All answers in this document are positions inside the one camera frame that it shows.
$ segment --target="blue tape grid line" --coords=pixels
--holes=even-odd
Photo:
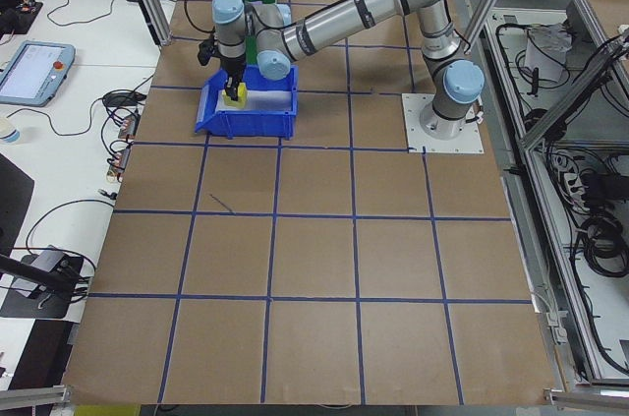
[[[439,249],[439,237],[436,229],[436,219],[434,217],[434,205],[432,203],[432,190],[430,188],[429,164],[427,160],[426,149],[422,152],[422,164],[424,165],[424,174],[426,176],[426,189],[429,197],[430,223],[432,226],[432,237],[434,240],[434,251],[436,254],[437,268],[439,271],[439,282],[441,284],[441,294],[443,298],[443,313],[445,315],[445,325],[448,333],[448,343],[450,345],[450,354],[452,356],[452,370],[454,371],[454,381],[456,391],[459,397],[459,404],[465,404],[463,396],[463,388],[461,386],[461,376],[459,374],[459,365],[456,359],[456,348],[454,345],[454,334],[452,332],[452,321],[450,320],[450,309],[447,302],[447,290],[445,286],[445,277],[443,274],[443,264],[441,262],[441,252]]]
[[[188,215],[192,211],[170,209],[114,209],[114,214],[174,214]],[[387,216],[368,214],[318,214],[298,212],[246,212],[246,211],[195,211],[196,216],[236,216],[236,217],[297,217],[302,219],[357,219],[357,220],[392,220],[392,221],[469,221],[469,222],[511,222],[508,217],[470,217],[470,216]]]
[[[191,0],[191,1],[211,1],[211,0]],[[295,5],[306,5],[305,3],[294,3]],[[168,210],[149,210],[149,209],[133,209],[133,210],[116,210],[115,213],[123,213],[123,214],[133,214],[133,213],[160,213],[160,214],[185,214],[191,216],[191,225],[189,229],[185,256],[182,263],[179,285],[177,293],[89,293],[91,298],[153,298],[153,299],[173,299],[175,300],[175,309],[173,313],[173,320],[170,329],[169,342],[167,346],[167,353],[164,362],[163,374],[162,374],[162,382],[159,391],[158,402],[161,403],[164,391],[166,388],[166,383],[168,379],[168,370],[170,359],[172,355],[172,349],[175,340],[177,319],[179,314],[179,307],[182,300],[234,300],[234,301],[264,301],[265,302],[265,315],[264,315],[264,341],[263,341],[263,358],[262,358],[262,368],[261,368],[261,386],[260,386],[260,402],[264,403],[266,398],[266,379],[267,379],[267,359],[268,359],[268,341],[269,341],[269,329],[270,329],[270,313],[271,313],[271,304],[273,301],[278,302],[332,302],[332,303],[355,303],[356,304],[356,320],[357,320],[357,338],[358,338],[358,365],[359,365],[359,378],[360,378],[360,393],[361,393],[361,404],[366,404],[366,390],[365,390],[365,371],[364,371],[364,360],[363,360],[363,339],[362,339],[362,323],[361,323],[361,304],[362,303],[419,303],[419,304],[441,304],[445,313],[445,320],[448,332],[448,341],[452,356],[452,366],[456,381],[457,393],[459,398],[459,403],[464,403],[464,395],[461,386],[461,378],[459,375],[458,364],[455,353],[455,344],[454,337],[452,331],[452,325],[449,314],[449,305],[451,304],[509,304],[509,305],[531,305],[531,300],[508,300],[508,299],[455,299],[448,298],[446,293],[441,257],[439,252],[439,244],[438,244],[438,234],[436,225],[440,221],[499,221],[505,222],[510,221],[511,219],[508,217],[456,217],[456,216],[443,216],[437,217],[434,214],[434,208],[432,203],[431,189],[430,189],[430,180],[429,180],[429,171],[428,171],[428,163],[426,158],[426,153],[422,153],[422,163],[424,164],[425,175],[426,175],[426,184],[428,189],[428,198],[429,198],[429,216],[385,216],[385,215],[359,215],[357,214],[357,204],[356,204],[356,177],[355,177],[355,162],[354,162],[354,151],[363,150],[363,151],[407,151],[406,149],[362,149],[354,147],[354,138],[353,138],[353,114],[352,114],[352,96],[353,95],[369,95],[374,94],[366,91],[356,91],[353,92],[351,90],[351,76],[350,76],[350,48],[352,47],[367,47],[367,48],[391,48],[391,49],[404,49],[407,53],[408,58],[408,68],[411,84],[413,87],[413,91],[416,90],[415,80],[413,74],[413,59],[412,59],[412,50],[417,47],[410,46],[410,36],[409,29],[407,27],[407,22],[404,20],[403,30],[405,35],[406,47],[398,47],[393,45],[355,45],[350,44],[348,39],[344,40],[344,43],[337,44],[340,47],[344,47],[345,49],[345,62],[346,62],[346,80],[347,80],[347,90],[346,91],[325,91],[325,90],[300,90],[300,92],[317,92],[317,93],[327,93],[327,94],[343,94],[347,96],[348,103],[348,119],[349,119],[349,146],[345,147],[337,147],[337,148],[326,148],[326,147],[309,147],[309,146],[285,146],[282,145],[281,140],[278,140],[277,146],[247,146],[247,145],[239,145],[239,146],[224,146],[224,145],[215,145],[211,142],[209,136],[205,137],[205,142],[203,144],[196,143],[148,143],[148,142],[136,142],[137,145],[145,145],[145,146],[187,146],[187,147],[200,147],[203,148],[203,158],[200,166],[200,175],[197,184],[197,192],[195,196],[195,205],[192,211],[168,211]],[[191,37],[176,37],[182,40],[190,40],[195,41],[196,39]],[[154,86],[153,89],[193,89],[199,90],[198,87],[170,87],[170,86]],[[391,95],[399,96],[399,93],[391,93]],[[255,213],[255,212],[226,212],[226,211],[197,211],[199,200],[200,200],[200,188],[202,185],[202,176],[204,172],[204,167],[206,164],[207,156],[209,155],[209,149],[276,149],[277,150],[277,159],[276,159],[276,177],[275,177],[275,187],[274,187],[274,199],[273,199],[273,212],[270,213]],[[336,149],[336,150],[347,150],[350,153],[350,175],[351,175],[351,195],[352,195],[352,214],[282,214],[278,213],[278,198],[279,198],[279,187],[280,187],[280,170],[281,170],[281,153],[284,149]],[[194,234],[194,225],[195,220],[198,215],[237,215],[237,216],[263,216],[263,217],[272,217],[272,228],[271,228],[271,241],[270,241],[270,252],[269,252],[269,265],[268,265],[268,274],[267,274],[267,288],[266,295],[212,295],[212,294],[186,294],[183,293],[183,285],[185,278],[185,270],[188,262],[188,257],[190,253],[192,238]],[[355,272],[355,290],[356,294],[354,297],[300,297],[300,296],[272,296],[272,277],[273,277],[273,260],[274,260],[274,249],[275,249],[275,238],[276,238],[276,226],[277,226],[277,218],[278,217],[299,217],[299,218],[345,218],[351,219],[353,222],[353,245],[354,245],[354,272]],[[395,297],[364,297],[361,296],[360,292],[360,277],[359,277],[359,250],[358,250],[358,232],[357,232],[357,221],[358,220],[371,220],[371,219],[390,219],[390,220],[422,220],[422,221],[430,221],[432,226],[433,233],[433,242],[435,247],[435,253],[437,258],[437,265],[439,271],[439,279],[441,285],[442,296],[441,298],[395,298]]]
[[[89,292],[89,298],[108,299],[156,299],[156,300],[201,300],[201,301],[279,301],[313,303],[416,303],[437,305],[529,305],[531,300],[498,298],[404,298],[361,296],[268,296],[268,295],[212,295],[202,293],[110,293]]]
[[[356,336],[358,341],[358,376],[359,376],[359,389],[361,394],[361,404],[367,404],[367,395],[365,391],[365,364],[363,359],[363,324],[361,316],[361,280],[359,272],[358,262],[358,229],[356,221],[356,169],[354,161],[354,122],[352,116],[352,76],[350,70],[350,48],[347,38],[344,39],[345,43],[345,74],[346,74],[346,86],[347,86],[347,111],[348,111],[348,129],[349,129],[349,141],[350,141],[350,185],[352,194],[352,242],[354,251],[354,287],[356,289]]]
[[[277,237],[277,204],[279,200],[279,182],[280,182],[280,170],[282,168],[282,140],[278,139],[277,142],[277,159],[275,163],[275,187],[273,192],[273,218],[271,222],[271,243],[270,252],[268,256],[268,276],[266,279],[266,307],[264,309],[264,341],[262,344],[262,376],[261,376],[261,388],[259,394],[259,402],[264,403],[266,401],[266,369],[268,363],[268,334],[270,332],[270,315],[271,315],[271,302],[272,287],[273,287],[273,261],[275,259],[275,238]]]
[[[184,291],[184,279],[186,276],[186,266],[188,265],[188,257],[190,254],[190,247],[192,244],[192,240],[193,240],[193,233],[195,231],[195,220],[197,218],[196,215],[196,211],[197,211],[197,206],[199,205],[199,198],[200,198],[200,188],[201,185],[203,183],[203,172],[205,171],[205,161],[207,159],[207,152],[209,150],[209,147],[205,147],[205,149],[203,150],[203,157],[200,163],[200,172],[199,172],[199,178],[197,179],[197,190],[195,192],[195,202],[193,205],[193,210],[191,211],[191,217],[190,217],[190,227],[188,229],[188,238],[186,240],[186,249],[184,252],[184,259],[182,261],[181,264],[181,270],[179,273],[179,284],[177,286],[177,295],[181,295]],[[175,309],[173,311],[173,320],[170,326],[170,334],[168,337],[168,346],[166,348],[166,357],[164,359],[164,368],[162,371],[162,377],[161,377],[161,385],[159,387],[159,395],[157,396],[157,402],[161,403],[162,399],[164,397],[164,391],[166,390],[166,382],[168,380],[168,370],[169,370],[169,366],[170,366],[170,357],[172,355],[172,350],[173,350],[173,344],[175,341],[175,332],[177,329],[177,319],[179,318],[179,306],[181,304],[181,300],[180,298],[175,298]]]

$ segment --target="robotic arm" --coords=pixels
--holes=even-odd
[[[257,64],[271,80],[285,77],[291,63],[395,15],[417,13],[424,36],[422,52],[436,85],[432,104],[422,112],[425,131],[438,139],[456,137],[485,77],[465,59],[445,0],[340,0],[296,23],[286,5],[252,5],[243,0],[213,0],[215,48],[228,75],[225,91],[238,97],[246,67],[245,37],[257,40]]]

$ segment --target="brown cardboard floor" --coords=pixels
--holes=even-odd
[[[209,11],[191,3],[199,26]],[[181,1],[172,28],[65,377],[75,401],[542,402],[486,133],[483,155],[406,152],[396,93],[431,89],[416,19],[300,62],[290,141],[195,135],[216,66]]]

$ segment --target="blue plastic bin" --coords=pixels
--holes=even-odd
[[[270,109],[255,110],[222,110],[216,109],[218,96],[225,86],[227,74],[222,69],[210,77],[200,95],[199,114],[195,132],[207,130],[214,136],[225,136],[233,139],[240,136],[267,136],[291,139],[293,137],[295,118],[297,117],[297,67],[291,67],[285,79],[272,81],[263,77],[256,65],[245,70],[243,80],[249,92],[287,91],[290,101],[282,101],[275,107],[268,103]]]

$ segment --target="white desk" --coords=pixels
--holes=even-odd
[[[44,6],[28,39],[72,44],[77,48],[77,62],[83,65],[154,67],[159,49],[153,44],[137,3],[116,0],[112,15],[86,25],[58,27],[46,18],[53,9],[67,0],[37,0]],[[57,23],[86,21],[109,11],[111,0],[70,0],[70,5],[51,15]],[[175,8],[162,0],[162,8],[170,20]]]
[[[8,62],[23,40],[42,40],[69,43],[77,49],[75,64],[68,79],[56,96],[43,108],[55,127],[63,133],[84,129],[89,120],[91,103],[113,89],[132,89],[149,77],[159,57],[159,49],[153,44],[137,4],[117,0],[111,16],[87,25],[66,28],[54,26],[46,19],[46,13],[65,0],[39,0],[44,7],[26,35],[15,36],[0,45],[0,63]],[[111,0],[71,0],[67,8],[53,15],[56,21],[89,19],[105,13]],[[164,1],[168,19],[174,3]],[[147,92],[149,84],[140,91]],[[20,106],[0,105],[0,115],[6,115]],[[33,197],[16,247],[25,245],[26,234],[33,224],[47,211],[62,203],[79,199],[102,199],[98,189],[117,191],[117,183],[106,179],[109,156],[100,140],[100,128],[106,119],[101,103],[93,109],[91,130],[82,136],[57,137],[44,116],[19,113],[12,122],[21,132],[14,145],[0,145],[0,153],[8,157],[35,181]],[[108,123],[105,139],[116,139],[118,128]],[[60,248],[78,251],[96,263],[105,237],[111,208],[101,204],[77,204],[55,211],[36,229],[31,244],[46,247],[53,244]],[[24,251],[14,251],[19,259]],[[89,264],[84,265],[83,275],[91,275]],[[5,275],[0,285],[9,286],[11,277]],[[0,290],[0,303],[6,290]],[[66,320],[79,322],[84,302],[71,305]],[[22,356],[34,320],[0,318],[0,366],[13,374]],[[0,379],[0,390],[8,389],[11,378]]]

